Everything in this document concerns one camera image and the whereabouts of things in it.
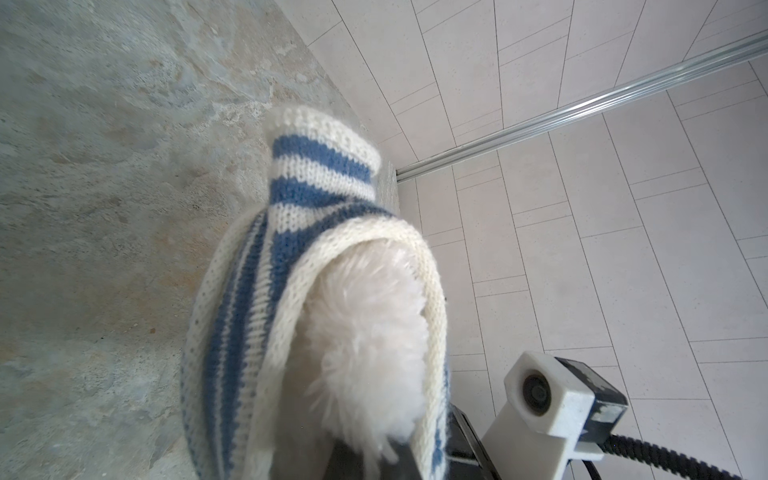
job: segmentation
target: metal rail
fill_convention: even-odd
[[[593,98],[577,101],[566,107],[503,128],[460,147],[452,148],[416,164],[401,168],[397,170],[397,183],[421,177],[439,168],[527,140],[582,118],[667,90],[766,53],[768,53],[768,33],[766,32],[735,41],[598,94]]]

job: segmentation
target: black cable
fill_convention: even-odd
[[[603,480],[600,477],[600,472],[594,467],[594,463],[590,462],[589,460],[582,460],[584,462],[584,466],[587,467],[587,472],[589,472],[589,478],[592,480]]]
[[[699,462],[695,458],[688,458],[674,450],[667,450],[658,445],[622,435],[611,435],[608,440],[600,444],[600,448],[605,453],[647,463],[691,480],[742,480],[741,477]]]

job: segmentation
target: knitted cuff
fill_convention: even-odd
[[[367,167],[375,177],[381,167],[379,152],[351,128],[335,118],[307,106],[286,106],[272,110],[264,126],[270,146],[279,137],[299,135]]]

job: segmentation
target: white tiled floor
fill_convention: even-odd
[[[766,477],[766,74],[761,58],[400,185],[445,284],[453,401],[480,434],[510,366],[544,350],[628,394],[619,433]]]
[[[276,2],[396,168],[768,30],[768,0]]]

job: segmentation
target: stone surface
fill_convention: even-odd
[[[362,125],[271,0],[8,0],[0,45],[0,477],[193,478],[180,348],[263,114]]]

